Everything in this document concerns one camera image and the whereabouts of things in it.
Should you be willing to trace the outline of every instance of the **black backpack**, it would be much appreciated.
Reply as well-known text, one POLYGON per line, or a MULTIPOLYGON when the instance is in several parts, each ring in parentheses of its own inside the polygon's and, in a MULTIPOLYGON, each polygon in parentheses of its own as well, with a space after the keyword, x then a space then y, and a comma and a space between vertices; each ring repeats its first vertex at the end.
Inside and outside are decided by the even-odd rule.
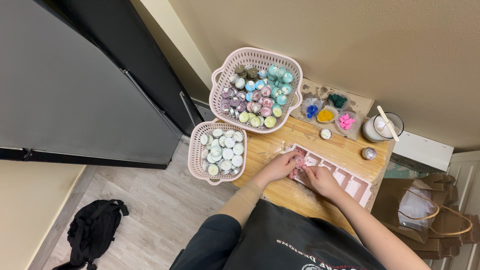
POLYGON ((120 224, 121 214, 128 216, 127 206, 120 200, 96 200, 75 214, 67 232, 72 247, 70 261, 52 270, 96 270, 93 261, 107 251, 115 240, 113 235, 120 224))

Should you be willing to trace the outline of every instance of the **black refrigerator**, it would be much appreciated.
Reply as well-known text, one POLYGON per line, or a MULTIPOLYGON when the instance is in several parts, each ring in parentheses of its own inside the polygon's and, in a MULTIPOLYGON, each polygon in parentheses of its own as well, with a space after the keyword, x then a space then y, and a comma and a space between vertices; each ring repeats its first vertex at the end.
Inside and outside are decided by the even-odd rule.
POLYGON ((0 159, 164 169, 203 121, 129 0, 3 0, 0 37, 0 159))

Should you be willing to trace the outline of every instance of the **paper cupcake liner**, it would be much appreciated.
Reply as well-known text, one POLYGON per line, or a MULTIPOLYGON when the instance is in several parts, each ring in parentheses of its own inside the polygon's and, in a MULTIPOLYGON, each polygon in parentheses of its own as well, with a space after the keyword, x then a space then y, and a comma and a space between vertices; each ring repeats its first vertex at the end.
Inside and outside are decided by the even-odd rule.
POLYGON ((350 112, 350 111, 343 111, 338 114, 338 117, 335 119, 336 126, 340 130, 341 133, 345 135, 352 134, 353 132, 357 131, 361 127, 361 122, 360 122, 360 117, 358 117, 356 114, 350 112), (350 126, 350 129, 346 130, 343 127, 340 126, 340 117, 344 116, 345 114, 348 114, 350 118, 355 119, 355 122, 353 122, 350 126))
POLYGON ((330 105, 326 105, 323 109, 321 109, 321 111, 322 110, 327 110, 327 111, 331 112, 333 114, 333 118, 329 121, 319 121, 318 118, 317 118, 318 122, 320 122, 320 123, 331 123, 331 122, 335 121, 335 119, 338 119, 338 111, 334 107, 332 107, 330 105))
POLYGON ((345 92, 343 90, 335 89, 335 90, 333 90, 332 95, 333 94, 337 94, 341 97, 347 98, 347 101, 345 101, 345 103, 343 103, 343 106, 341 108, 337 108, 337 107, 335 107, 333 101, 331 99, 328 99, 328 96, 327 96, 327 100, 328 100, 330 106, 332 106, 332 108, 335 108, 335 110, 337 110, 338 112, 341 112, 341 111, 345 110, 346 108, 348 108, 350 106, 350 95, 347 92, 345 92))
POLYGON ((318 98, 305 99, 301 107, 303 114, 305 114, 305 117, 307 117, 307 109, 310 105, 316 105, 318 110, 317 110, 317 113, 314 116, 312 116, 312 118, 307 118, 309 121, 315 120, 317 118, 318 112, 321 111, 324 106, 324 102, 318 98))

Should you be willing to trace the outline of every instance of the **wooden stick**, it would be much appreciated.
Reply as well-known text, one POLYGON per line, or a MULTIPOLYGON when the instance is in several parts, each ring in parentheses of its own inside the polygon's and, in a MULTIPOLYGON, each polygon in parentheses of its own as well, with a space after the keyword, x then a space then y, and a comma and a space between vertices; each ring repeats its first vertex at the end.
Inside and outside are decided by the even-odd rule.
POLYGON ((395 132, 395 130, 393 129, 392 124, 390 123, 390 120, 388 120, 387 116, 385 115, 384 110, 382 109, 382 107, 380 107, 380 105, 377 106, 377 109, 378 109, 378 111, 380 112, 380 115, 382 116, 382 118, 384 119, 385 124, 386 124, 387 127, 388 127, 388 130, 390 130, 390 132, 392 133, 393 139, 394 139, 396 142, 398 142, 398 141, 399 141, 398 136, 396 135, 396 132, 395 132))

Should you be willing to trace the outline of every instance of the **person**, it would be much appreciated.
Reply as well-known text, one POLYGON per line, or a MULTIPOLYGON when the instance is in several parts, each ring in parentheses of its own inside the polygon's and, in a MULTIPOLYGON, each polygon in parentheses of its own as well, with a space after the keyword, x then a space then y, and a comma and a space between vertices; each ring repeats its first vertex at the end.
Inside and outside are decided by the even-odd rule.
POLYGON ((305 183, 330 200, 361 240, 318 218, 259 199, 266 186, 293 178, 298 152, 279 154, 207 218, 171 270, 429 270, 402 241, 341 189, 325 167, 302 169, 305 183))

